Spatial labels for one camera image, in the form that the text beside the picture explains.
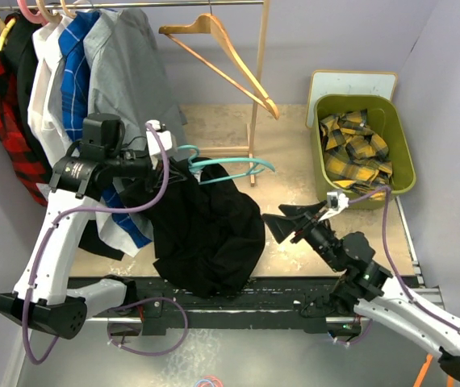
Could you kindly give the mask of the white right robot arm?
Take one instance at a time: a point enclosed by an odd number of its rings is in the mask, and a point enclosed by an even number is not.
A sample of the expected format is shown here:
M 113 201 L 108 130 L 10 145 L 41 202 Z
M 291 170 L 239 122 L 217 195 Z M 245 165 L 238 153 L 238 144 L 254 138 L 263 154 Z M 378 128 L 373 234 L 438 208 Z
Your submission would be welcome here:
M 362 232 L 337 237 L 324 203 L 279 208 L 280 215 L 262 216 L 276 242 L 303 240 L 332 271 L 340 273 L 329 295 L 337 314 L 360 314 L 383 324 L 436 356 L 441 369 L 460 382 L 458 316 L 421 297 L 393 270 L 376 262 Z

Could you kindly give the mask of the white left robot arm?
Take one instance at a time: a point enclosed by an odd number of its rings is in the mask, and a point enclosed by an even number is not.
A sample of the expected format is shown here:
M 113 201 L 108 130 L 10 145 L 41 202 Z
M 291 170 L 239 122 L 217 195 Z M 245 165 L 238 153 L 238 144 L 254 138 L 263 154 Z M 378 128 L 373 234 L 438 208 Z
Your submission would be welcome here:
M 91 114 L 83 136 L 74 141 L 52 171 L 48 206 L 36 245 L 22 276 L 9 293 L 0 293 L 0 314 L 30 330 L 56 338 L 74 338 L 85 321 L 112 309 L 120 316 L 135 312 L 136 287 L 129 280 L 104 277 L 80 289 L 68 280 L 87 223 L 97 213 L 133 214 L 148 210 L 169 183 L 169 158 L 177 150 L 164 123 L 145 124 L 146 147 L 130 149 L 125 127 L 114 114 Z M 109 208 L 102 192 L 115 178 L 148 177 L 155 197 L 136 207 Z

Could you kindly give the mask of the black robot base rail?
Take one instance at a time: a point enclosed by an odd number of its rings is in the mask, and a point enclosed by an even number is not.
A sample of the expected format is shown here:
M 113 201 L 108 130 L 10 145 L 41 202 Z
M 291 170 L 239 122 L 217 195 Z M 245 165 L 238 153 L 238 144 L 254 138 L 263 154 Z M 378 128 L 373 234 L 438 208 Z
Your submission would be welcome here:
M 199 298 L 158 277 L 137 277 L 139 299 L 164 297 L 184 309 L 190 329 L 297 330 L 346 339 L 367 319 L 330 304 L 334 277 L 257 277 L 235 296 Z

